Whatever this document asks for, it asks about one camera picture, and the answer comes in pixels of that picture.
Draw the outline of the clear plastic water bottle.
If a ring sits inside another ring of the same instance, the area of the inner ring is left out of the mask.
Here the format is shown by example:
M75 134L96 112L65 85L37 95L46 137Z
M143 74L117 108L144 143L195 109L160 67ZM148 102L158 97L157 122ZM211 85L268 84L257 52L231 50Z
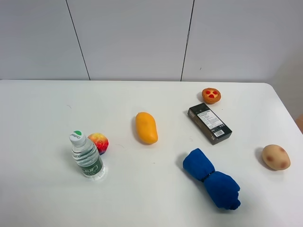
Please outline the clear plastic water bottle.
M104 164L96 145L82 131L73 131L69 135L71 153L83 175L98 180L104 174Z

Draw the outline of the beige toy potato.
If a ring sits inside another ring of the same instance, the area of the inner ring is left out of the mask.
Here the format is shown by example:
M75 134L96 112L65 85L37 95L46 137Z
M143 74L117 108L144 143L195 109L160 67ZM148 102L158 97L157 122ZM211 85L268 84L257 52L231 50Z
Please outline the beige toy potato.
M291 165L288 153L279 145L267 145L261 154L265 164L273 170L285 170Z

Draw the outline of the orange object at edge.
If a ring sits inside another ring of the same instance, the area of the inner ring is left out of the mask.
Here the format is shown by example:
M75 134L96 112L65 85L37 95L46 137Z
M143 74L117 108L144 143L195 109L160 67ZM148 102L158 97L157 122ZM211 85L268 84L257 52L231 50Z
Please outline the orange object at edge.
M298 126L301 133L303 133L303 114L299 115L295 120L296 125Z

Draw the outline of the black rectangular box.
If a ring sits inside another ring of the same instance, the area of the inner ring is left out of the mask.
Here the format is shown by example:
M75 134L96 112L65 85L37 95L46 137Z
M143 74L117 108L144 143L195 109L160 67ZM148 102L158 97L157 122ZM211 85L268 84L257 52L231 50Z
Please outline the black rectangular box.
M232 130L205 103L190 107L187 114L212 145L232 134Z

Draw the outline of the toy fruit tart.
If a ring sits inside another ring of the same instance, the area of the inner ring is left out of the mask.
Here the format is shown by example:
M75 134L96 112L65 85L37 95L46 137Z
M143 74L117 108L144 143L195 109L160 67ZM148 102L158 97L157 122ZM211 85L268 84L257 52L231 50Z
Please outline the toy fruit tart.
M220 101L221 93L215 88L205 88L202 91L202 98L207 104L215 104Z

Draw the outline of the yellow toy mango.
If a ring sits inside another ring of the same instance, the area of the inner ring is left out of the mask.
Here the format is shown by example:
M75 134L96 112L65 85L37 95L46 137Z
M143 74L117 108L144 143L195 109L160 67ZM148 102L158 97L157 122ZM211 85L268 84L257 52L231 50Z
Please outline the yellow toy mango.
M136 115L135 126L139 139L145 144L154 144L158 141L158 133L154 117L147 112Z

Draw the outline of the red yellow toy strawberry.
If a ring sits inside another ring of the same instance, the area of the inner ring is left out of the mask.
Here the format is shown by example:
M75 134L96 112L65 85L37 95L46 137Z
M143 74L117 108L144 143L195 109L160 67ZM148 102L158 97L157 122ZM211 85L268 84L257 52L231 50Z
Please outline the red yellow toy strawberry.
M96 145L100 155L103 155L106 152L109 146L107 137L101 133L93 133L89 135L88 138Z

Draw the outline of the blue rolled cloth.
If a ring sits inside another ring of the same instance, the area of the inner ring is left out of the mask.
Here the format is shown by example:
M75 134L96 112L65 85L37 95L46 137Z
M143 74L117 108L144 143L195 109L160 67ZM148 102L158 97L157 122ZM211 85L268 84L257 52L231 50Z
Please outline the blue rolled cloth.
M204 184L218 208L236 210L241 205L238 199L240 186L229 175L216 171L202 150L191 151L183 161L183 168Z

